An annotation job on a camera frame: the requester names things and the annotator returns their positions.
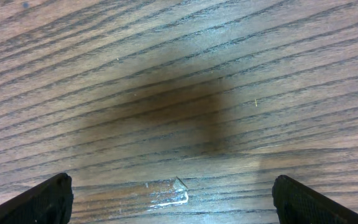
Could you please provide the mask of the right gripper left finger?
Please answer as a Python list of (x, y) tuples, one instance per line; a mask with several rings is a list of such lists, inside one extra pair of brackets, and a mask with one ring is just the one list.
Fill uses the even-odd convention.
[(0, 205), (0, 224), (67, 224), (70, 222), (72, 178), (59, 173)]

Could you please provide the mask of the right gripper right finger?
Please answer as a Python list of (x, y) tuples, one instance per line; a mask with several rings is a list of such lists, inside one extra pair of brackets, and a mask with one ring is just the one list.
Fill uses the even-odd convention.
[(358, 224), (358, 213), (287, 175), (275, 179), (272, 197), (280, 224)]

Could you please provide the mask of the clear tape piece on table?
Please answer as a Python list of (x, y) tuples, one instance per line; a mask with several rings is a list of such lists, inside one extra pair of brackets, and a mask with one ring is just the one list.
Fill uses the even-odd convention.
[(124, 213), (183, 205), (188, 202), (189, 195), (188, 187), (178, 177), (174, 177), (121, 188), (110, 192), (103, 199), (119, 213)]

